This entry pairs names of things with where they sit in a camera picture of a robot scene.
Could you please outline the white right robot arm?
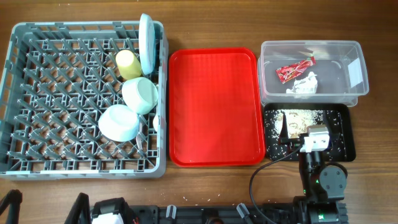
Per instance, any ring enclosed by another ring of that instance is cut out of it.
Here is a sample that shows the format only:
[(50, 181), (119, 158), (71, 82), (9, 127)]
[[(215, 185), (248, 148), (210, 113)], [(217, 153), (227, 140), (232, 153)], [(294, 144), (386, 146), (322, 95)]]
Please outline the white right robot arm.
[(287, 118), (283, 116), (279, 144), (288, 146), (299, 158), (299, 172), (304, 196), (295, 197), (293, 212), (296, 223), (348, 223), (345, 198), (348, 171), (336, 162), (326, 163), (323, 152), (332, 146), (327, 120), (309, 126), (306, 133), (290, 138)]

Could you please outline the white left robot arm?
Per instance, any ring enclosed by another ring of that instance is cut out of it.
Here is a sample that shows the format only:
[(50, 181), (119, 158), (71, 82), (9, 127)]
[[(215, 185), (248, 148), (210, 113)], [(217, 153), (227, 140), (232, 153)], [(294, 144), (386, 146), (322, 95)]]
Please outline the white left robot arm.
[[(1, 199), (1, 214), (8, 208), (6, 223), (19, 223), (22, 192), (10, 190)], [(89, 196), (79, 193), (65, 224), (138, 224), (139, 218), (124, 198), (112, 198), (95, 203), (90, 208)]]

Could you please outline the light blue bowl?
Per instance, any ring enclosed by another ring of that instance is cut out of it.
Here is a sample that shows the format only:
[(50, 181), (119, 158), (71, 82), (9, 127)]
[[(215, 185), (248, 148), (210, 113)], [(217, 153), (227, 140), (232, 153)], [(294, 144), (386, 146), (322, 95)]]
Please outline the light blue bowl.
[(139, 116), (126, 105), (112, 105), (100, 116), (98, 127), (110, 140), (130, 141), (138, 134)]

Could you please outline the red candy wrapper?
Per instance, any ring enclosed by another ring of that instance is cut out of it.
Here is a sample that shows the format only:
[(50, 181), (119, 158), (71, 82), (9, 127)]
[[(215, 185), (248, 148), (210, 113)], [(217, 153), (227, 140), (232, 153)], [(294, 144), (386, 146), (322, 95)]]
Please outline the red candy wrapper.
[(275, 72), (281, 83), (285, 84), (286, 82), (300, 76), (308, 67), (315, 64), (315, 57), (309, 57), (297, 63), (280, 67)]

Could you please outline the light blue plate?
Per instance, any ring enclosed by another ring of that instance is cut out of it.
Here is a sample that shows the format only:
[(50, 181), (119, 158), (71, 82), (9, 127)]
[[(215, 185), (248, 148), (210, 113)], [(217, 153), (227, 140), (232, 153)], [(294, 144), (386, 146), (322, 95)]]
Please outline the light blue plate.
[(152, 73), (156, 57), (155, 27), (147, 14), (142, 14), (139, 21), (139, 56), (143, 74)]

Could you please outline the white napkin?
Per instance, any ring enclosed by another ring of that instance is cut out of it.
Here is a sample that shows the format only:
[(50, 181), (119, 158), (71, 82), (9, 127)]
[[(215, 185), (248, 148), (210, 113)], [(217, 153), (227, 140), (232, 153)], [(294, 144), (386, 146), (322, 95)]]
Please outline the white napkin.
[(294, 81), (293, 87), (286, 89), (286, 93), (315, 94), (317, 87), (317, 75), (314, 72), (310, 72), (305, 78)]

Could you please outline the yellow plastic cup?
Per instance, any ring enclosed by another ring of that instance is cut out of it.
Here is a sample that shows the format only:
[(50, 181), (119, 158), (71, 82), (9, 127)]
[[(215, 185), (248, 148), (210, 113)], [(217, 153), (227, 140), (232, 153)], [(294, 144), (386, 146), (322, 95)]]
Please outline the yellow plastic cup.
[(116, 64), (120, 75), (130, 80), (142, 75), (141, 63), (130, 50), (121, 50), (116, 54)]

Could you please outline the green bowl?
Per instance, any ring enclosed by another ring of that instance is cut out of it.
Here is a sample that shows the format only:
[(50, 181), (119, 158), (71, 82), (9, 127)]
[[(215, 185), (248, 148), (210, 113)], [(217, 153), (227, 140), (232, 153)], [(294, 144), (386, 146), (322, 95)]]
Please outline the green bowl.
[(127, 80), (122, 85), (125, 104), (137, 114), (148, 114), (158, 102), (158, 89), (145, 77)]

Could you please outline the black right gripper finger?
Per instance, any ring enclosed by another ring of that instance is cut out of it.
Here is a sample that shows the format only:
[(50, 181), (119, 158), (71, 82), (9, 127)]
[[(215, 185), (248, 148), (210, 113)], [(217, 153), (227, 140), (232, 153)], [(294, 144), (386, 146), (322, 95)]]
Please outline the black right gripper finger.
[(282, 128), (279, 134), (279, 139), (288, 139), (289, 138), (289, 132), (287, 129), (287, 118), (285, 113), (283, 112), (283, 117), (282, 117)]
[(326, 110), (323, 111), (323, 123), (326, 126), (328, 132), (329, 132), (329, 137), (331, 140), (337, 140), (340, 137), (340, 133), (334, 133), (331, 129), (331, 126), (328, 121), (328, 116), (326, 114)]

